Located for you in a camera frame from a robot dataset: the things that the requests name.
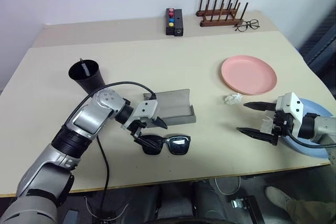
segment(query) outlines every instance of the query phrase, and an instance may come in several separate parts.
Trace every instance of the sunglasses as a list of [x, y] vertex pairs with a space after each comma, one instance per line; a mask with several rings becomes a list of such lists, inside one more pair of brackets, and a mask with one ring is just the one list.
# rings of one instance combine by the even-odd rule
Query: sunglasses
[[188, 152], [191, 141], [190, 136], [186, 135], [176, 135], [168, 138], [157, 135], [141, 135], [141, 137], [146, 141], [153, 142], [153, 146], [155, 146], [142, 145], [143, 152], [148, 155], [160, 154], [164, 143], [168, 145], [168, 149], [172, 154], [184, 155]]

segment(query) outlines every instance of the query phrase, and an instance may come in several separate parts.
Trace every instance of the pink plate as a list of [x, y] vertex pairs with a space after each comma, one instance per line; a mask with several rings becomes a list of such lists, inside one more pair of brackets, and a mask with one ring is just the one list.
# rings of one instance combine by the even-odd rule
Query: pink plate
[[225, 83], [242, 94], [263, 94], [277, 84], [277, 75], [266, 62], [248, 55], [228, 58], [222, 64]]

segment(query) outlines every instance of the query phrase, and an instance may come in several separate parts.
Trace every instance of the black cable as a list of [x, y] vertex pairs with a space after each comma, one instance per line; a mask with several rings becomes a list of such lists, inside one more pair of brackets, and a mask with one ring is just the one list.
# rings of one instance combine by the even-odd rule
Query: black cable
[[132, 85], [136, 85], [136, 86], [140, 86], [144, 89], [146, 89], [148, 92], [150, 92], [152, 95], [150, 97], [150, 100], [154, 100], [156, 99], [156, 94], [150, 90], [149, 88], [147, 88], [145, 85], [142, 85], [140, 83], [137, 83], [137, 82], [133, 82], [133, 81], [120, 81], [120, 82], [115, 82], [115, 83], [110, 83], [110, 84], [107, 84], [105, 86], [102, 86], [96, 90], [94, 90], [92, 93], [88, 94], [78, 105], [77, 107], [75, 107], [75, 109], [72, 111], [72, 113], [68, 116], [68, 118], [66, 119], [65, 123], [64, 124], [67, 124], [69, 122], [69, 120], [73, 117], [73, 115], [80, 109], [80, 107], [83, 106], [83, 104], [90, 98], [92, 97], [96, 92], [102, 90], [102, 89], [105, 89], [105, 88], [108, 88], [108, 87], [111, 87], [111, 86], [117, 86], [117, 85], [122, 85], [122, 84], [132, 84]]
[[101, 220], [101, 219], [103, 219], [101, 213], [102, 213], [102, 210], [103, 210], [103, 205], [104, 205], [105, 195], [106, 195], [106, 191], [107, 191], [107, 186], [109, 184], [109, 179], [110, 179], [110, 166], [109, 166], [109, 162], [107, 161], [107, 158], [105, 156], [105, 152], [103, 150], [103, 147], [101, 146], [98, 135], [97, 135], [97, 143], [99, 145], [101, 155], [103, 156], [104, 162], [105, 162], [105, 165], [106, 165], [106, 181], [105, 181], [104, 191], [103, 191], [103, 195], [101, 196], [101, 201], [100, 201], [100, 206], [99, 206], [99, 211], [98, 211], [98, 217]]
[[287, 133], [287, 135], [288, 135], [294, 142], [296, 142], [297, 144], [302, 145], [302, 146], [304, 146], [304, 147], [307, 147], [307, 148], [312, 148], [312, 149], [322, 149], [322, 148], [332, 148], [332, 147], [336, 147], [336, 144], [320, 144], [320, 145], [306, 144], [306, 143], [303, 143], [303, 142], [297, 140], [297, 139], [292, 135], [292, 133], [290, 132], [290, 130], [286, 130], [286, 133]]

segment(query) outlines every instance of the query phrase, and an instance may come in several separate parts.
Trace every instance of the shoe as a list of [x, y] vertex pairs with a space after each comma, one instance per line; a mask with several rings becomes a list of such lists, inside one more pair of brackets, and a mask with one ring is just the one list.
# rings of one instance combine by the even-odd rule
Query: shoe
[[290, 201], [293, 201], [291, 197], [289, 197], [287, 194], [285, 194], [280, 189], [274, 187], [274, 186], [268, 186], [265, 189], [265, 195], [271, 201], [274, 205], [277, 207], [282, 208], [287, 212], [287, 204]]

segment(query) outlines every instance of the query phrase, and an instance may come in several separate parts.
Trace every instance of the person's leg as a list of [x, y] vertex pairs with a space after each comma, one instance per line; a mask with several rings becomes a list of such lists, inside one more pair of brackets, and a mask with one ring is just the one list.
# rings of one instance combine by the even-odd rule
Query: person's leg
[[296, 224], [328, 224], [335, 215], [335, 203], [295, 200], [272, 186], [266, 187], [265, 194], [274, 205], [285, 210]]
[[328, 224], [335, 215], [336, 204], [320, 201], [293, 200], [288, 202], [287, 211], [296, 223]]

